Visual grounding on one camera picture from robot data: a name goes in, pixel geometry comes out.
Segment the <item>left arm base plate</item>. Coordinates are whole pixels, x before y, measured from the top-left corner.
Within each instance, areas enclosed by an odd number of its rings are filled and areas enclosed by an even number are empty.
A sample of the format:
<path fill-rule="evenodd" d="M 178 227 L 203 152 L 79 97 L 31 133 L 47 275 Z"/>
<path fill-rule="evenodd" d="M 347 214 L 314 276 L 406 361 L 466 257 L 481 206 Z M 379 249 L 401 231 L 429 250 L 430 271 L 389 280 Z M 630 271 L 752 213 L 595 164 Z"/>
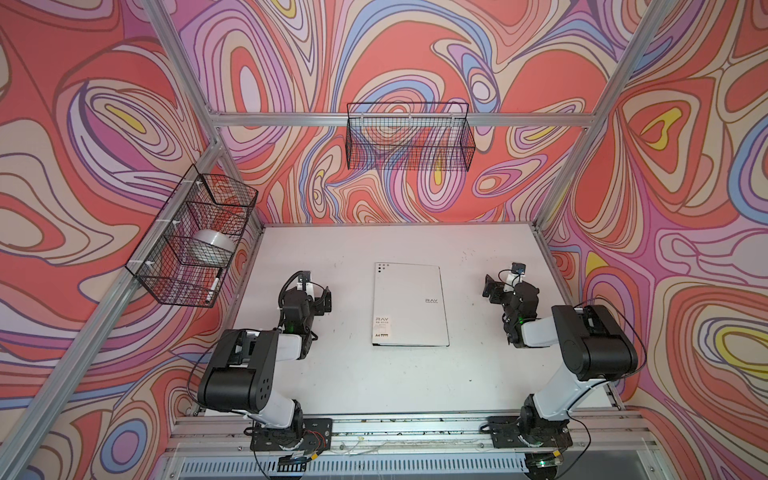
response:
<path fill-rule="evenodd" d="M 326 417 L 294 420 L 285 429 L 266 428 L 253 423 L 243 431 L 254 452 L 314 454 L 332 445 L 333 420 Z"/>

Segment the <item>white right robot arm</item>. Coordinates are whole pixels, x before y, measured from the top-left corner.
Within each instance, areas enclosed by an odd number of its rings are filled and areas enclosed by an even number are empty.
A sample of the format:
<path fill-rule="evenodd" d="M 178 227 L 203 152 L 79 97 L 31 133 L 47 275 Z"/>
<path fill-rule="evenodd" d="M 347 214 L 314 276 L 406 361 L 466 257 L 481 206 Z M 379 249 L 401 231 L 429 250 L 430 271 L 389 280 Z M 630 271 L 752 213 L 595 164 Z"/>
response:
<path fill-rule="evenodd" d="M 602 305 L 555 305 L 539 317 L 539 289 L 512 275 L 487 275 L 482 296 L 502 307 L 507 342 L 518 349 L 559 349 L 562 363 L 548 383 L 526 397 L 516 417 L 487 420 L 494 446 L 569 446 L 573 408 L 596 387 L 634 374 L 639 355 L 611 312 Z"/>

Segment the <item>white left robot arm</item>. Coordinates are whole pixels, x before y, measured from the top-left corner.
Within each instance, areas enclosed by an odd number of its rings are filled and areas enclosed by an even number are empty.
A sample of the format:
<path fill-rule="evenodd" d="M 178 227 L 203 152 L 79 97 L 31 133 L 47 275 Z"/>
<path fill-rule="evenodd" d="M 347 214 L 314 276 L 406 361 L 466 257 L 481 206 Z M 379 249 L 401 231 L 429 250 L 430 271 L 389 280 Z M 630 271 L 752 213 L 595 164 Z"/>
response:
<path fill-rule="evenodd" d="M 196 400 L 206 409 L 236 413 L 269 433 L 299 440 L 305 435 L 297 400 L 276 390 L 276 365 L 305 359 L 317 335 L 317 316 L 332 311 L 332 293 L 314 296 L 306 287 L 279 294 L 280 319 L 269 330 L 229 329 L 216 343 L 200 380 Z"/>

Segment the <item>white and black file folder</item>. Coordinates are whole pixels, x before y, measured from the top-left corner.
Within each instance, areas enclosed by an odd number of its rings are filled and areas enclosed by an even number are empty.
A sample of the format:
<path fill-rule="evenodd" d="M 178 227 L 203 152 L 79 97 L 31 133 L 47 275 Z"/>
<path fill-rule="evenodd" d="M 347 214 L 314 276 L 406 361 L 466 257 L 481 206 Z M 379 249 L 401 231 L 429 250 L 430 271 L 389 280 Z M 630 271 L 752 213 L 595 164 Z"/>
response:
<path fill-rule="evenodd" d="M 450 345 L 437 265 L 375 264 L 371 343 L 381 347 Z"/>

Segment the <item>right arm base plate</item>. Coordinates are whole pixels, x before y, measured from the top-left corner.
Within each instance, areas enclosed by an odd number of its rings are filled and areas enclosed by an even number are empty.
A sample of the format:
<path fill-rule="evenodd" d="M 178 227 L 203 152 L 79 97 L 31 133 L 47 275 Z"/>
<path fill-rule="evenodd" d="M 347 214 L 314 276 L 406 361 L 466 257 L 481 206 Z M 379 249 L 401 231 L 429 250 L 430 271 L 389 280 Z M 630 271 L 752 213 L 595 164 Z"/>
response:
<path fill-rule="evenodd" d="M 565 450 L 573 445 L 567 421 L 549 421 L 518 416 L 491 416 L 480 427 L 495 448 Z"/>

